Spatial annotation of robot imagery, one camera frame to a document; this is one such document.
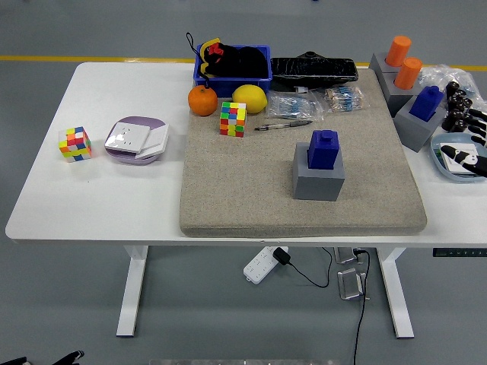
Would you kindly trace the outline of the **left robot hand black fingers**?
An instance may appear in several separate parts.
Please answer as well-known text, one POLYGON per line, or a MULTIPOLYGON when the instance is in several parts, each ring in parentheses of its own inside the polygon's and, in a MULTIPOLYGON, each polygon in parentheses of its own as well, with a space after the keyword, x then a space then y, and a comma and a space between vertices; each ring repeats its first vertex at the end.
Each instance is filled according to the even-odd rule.
MULTIPOLYGON (((53 365, 72 365, 72 364, 78 364, 78 360, 81 359, 84 356, 84 352, 79 350, 79 351, 73 351, 61 359, 57 360, 53 365)), ((4 363, 1 363, 1 365, 31 365, 31 362, 27 360, 26 357, 19 357, 15 358, 9 361, 6 361, 4 363)))

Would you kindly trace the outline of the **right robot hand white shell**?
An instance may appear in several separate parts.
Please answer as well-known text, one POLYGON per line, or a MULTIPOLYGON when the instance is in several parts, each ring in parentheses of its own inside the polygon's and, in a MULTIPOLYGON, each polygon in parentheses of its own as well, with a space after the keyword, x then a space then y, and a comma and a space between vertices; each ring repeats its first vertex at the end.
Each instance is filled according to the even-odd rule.
MULTIPOLYGON (((486 114, 476 109, 470 109, 472 116, 467 120, 467 128, 473 133, 471 141, 486 147, 486 114)), ((449 160, 454 161, 463 169, 473 174, 486 177, 486 157, 473 153, 473 144, 461 147, 459 144, 443 144, 441 153, 449 160)))

